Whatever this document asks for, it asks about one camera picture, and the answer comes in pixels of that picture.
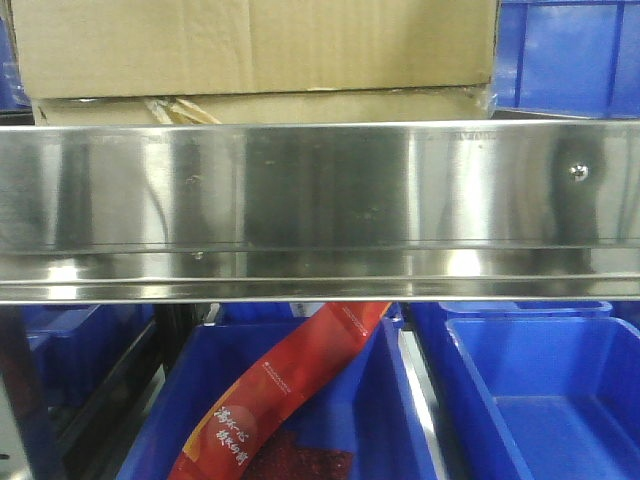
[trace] metal shelf frame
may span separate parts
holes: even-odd
[[[639,186],[634,121],[0,128],[0,303],[638,298]],[[9,456],[63,478],[27,353]]]

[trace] blue plastic bin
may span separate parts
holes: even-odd
[[[295,320],[288,302],[231,302],[220,305],[216,323],[254,325]]]
[[[612,313],[609,302],[550,301],[550,302],[415,302],[410,304],[416,334],[426,350],[431,367],[440,376],[447,375],[443,350],[451,339],[445,322],[453,318],[526,318],[526,317],[584,317],[608,318]]]
[[[618,319],[451,320],[445,399],[474,478],[640,478],[640,332]]]
[[[640,116],[638,0],[503,0],[498,106]]]
[[[217,398],[294,324],[201,326],[192,334],[118,475],[167,478]],[[365,350],[284,425],[303,446],[354,452],[351,480],[435,479],[397,346],[384,321]]]
[[[151,318],[142,305],[29,306],[23,315],[29,335],[50,337],[50,406],[82,405]]]

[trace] plastic bin rim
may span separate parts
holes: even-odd
[[[450,308],[450,305],[454,305],[454,304],[460,304],[460,303],[465,303],[465,302],[440,302],[440,308],[446,309],[447,311],[456,314],[456,313],[469,313],[470,310],[459,310],[459,309],[453,309]],[[599,303],[600,305],[598,305],[597,307],[558,307],[558,308],[532,308],[531,310],[522,310],[522,311],[518,311],[517,315],[522,315],[522,312],[531,312],[532,316],[535,316],[536,313],[538,314],[546,314],[548,312],[576,312],[578,313],[580,310],[588,310],[588,311],[592,311],[592,312],[606,312],[606,311],[611,311],[613,306],[610,302],[598,302],[598,301],[594,301],[594,303]],[[504,312],[505,314],[508,314],[509,312],[511,312],[510,310],[501,310],[499,308],[483,308],[482,310],[478,310],[478,313],[482,314],[482,312]]]
[[[459,341],[457,338],[457,332],[454,332],[453,328],[459,324],[469,324],[469,323],[498,323],[498,322],[510,322],[510,323],[529,323],[529,322],[547,322],[547,323],[586,323],[586,322],[605,322],[605,323],[616,323],[628,330],[632,335],[638,337],[640,341],[640,329],[629,323],[628,321],[617,318],[617,317],[541,317],[541,316],[531,316],[531,317],[469,317],[469,318],[450,318],[445,323],[447,324],[447,331],[450,335],[455,333],[454,340]]]

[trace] stainless steel shelf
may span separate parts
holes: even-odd
[[[0,129],[0,301],[640,295],[640,122]]]

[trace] brown cardboard box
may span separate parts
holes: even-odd
[[[315,92],[188,97],[221,123],[347,123],[482,119],[488,87],[446,87],[371,92]],[[148,98],[93,101],[35,100],[38,125],[158,123]]]
[[[4,1],[36,99],[478,85],[493,66],[497,0]]]

